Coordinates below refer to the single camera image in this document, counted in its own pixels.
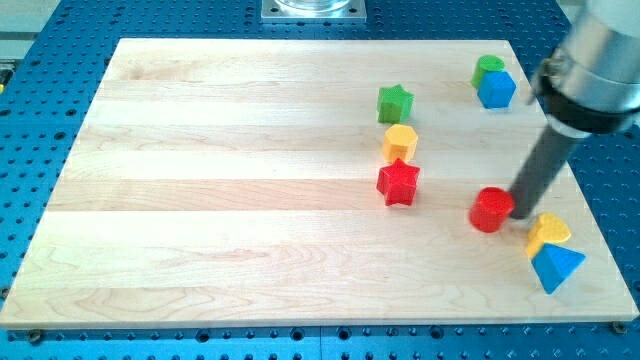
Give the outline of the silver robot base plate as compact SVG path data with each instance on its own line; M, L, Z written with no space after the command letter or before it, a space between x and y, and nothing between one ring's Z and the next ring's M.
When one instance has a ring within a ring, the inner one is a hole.
M365 0L262 0L263 23L364 22Z

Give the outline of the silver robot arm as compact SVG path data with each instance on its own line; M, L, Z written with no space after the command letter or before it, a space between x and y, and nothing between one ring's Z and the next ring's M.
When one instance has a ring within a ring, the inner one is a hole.
M587 1L538 67L548 126L574 139L624 131L639 117L639 0Z

